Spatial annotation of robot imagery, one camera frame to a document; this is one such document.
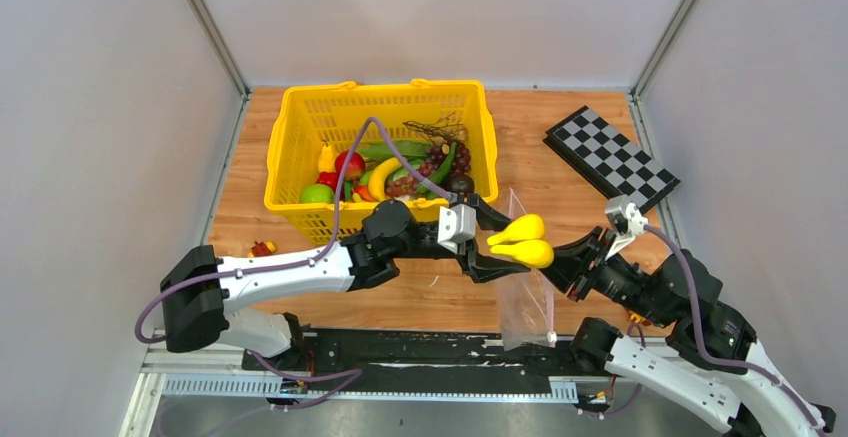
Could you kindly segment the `clear zip top bag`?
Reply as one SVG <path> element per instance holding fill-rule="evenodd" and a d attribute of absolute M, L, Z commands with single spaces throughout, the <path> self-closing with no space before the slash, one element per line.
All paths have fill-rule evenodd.
<path fill-rule="evenodd" d="M 514 220 L 529 214 L 513 190 L 507 214 Z M 530 344 L 552 348 L 557 342 L 553 286 L 540 269 L 529 268 L 496 282 L 500 331 L 507 350 Z"/>

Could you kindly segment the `yellow banana bunch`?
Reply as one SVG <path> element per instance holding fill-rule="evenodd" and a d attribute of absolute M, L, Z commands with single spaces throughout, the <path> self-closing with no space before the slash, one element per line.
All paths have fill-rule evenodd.
<path fill-rule="evenodd" d="M 546 268 L 554 261 L 554 249 L 545 239 L 546 225 L 538 214 L 526 214 L 504 230 L 489 236 L 492 254 L 511 258 L 531 268 Z"/>

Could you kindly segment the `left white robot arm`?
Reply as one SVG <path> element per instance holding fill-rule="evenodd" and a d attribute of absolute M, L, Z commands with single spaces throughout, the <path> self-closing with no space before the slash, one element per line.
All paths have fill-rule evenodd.
<path fill-rule="evenodd" d="M 442 207 L 435 221 L 417 220 L 398 200 L 376 205 L 360 230 L 324 247 L 265 257 L 218 257 L 211 245 L 190 249 L 162 279 L 164 342 L 172 353 L 221 343 L 253 351 L 283 370 L 298 368 L 306 343 L 289 319 L 256 310 L 265 301 L 380 286 L 400 273 L 399 259 L 453 259 L 475 283 L 527 266 L 482 254 L 477 229 L 503 230 L 511 219 L 478 195 Z"/>

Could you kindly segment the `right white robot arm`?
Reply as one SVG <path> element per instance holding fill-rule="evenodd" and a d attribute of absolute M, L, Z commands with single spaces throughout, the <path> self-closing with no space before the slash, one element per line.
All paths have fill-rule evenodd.
<path fill-rule="evenodd" d="M 691 364 L 680 368 L 600 318 L 586 318 L 571 360 L 584 374 L 601 369 L 678 403 L 725 436 L 826 436 L 835 411 L 799 395 L 768 357 L 755 329 L 720 299 L 722 282 L 685 249 L 672 246 L 655 271 L 614 252 L 612 232 L 595 229 L 557 247 L 542 274 L 569 299 L 595 291 L 646 323 L 670 328 L 667 345 Z"/>

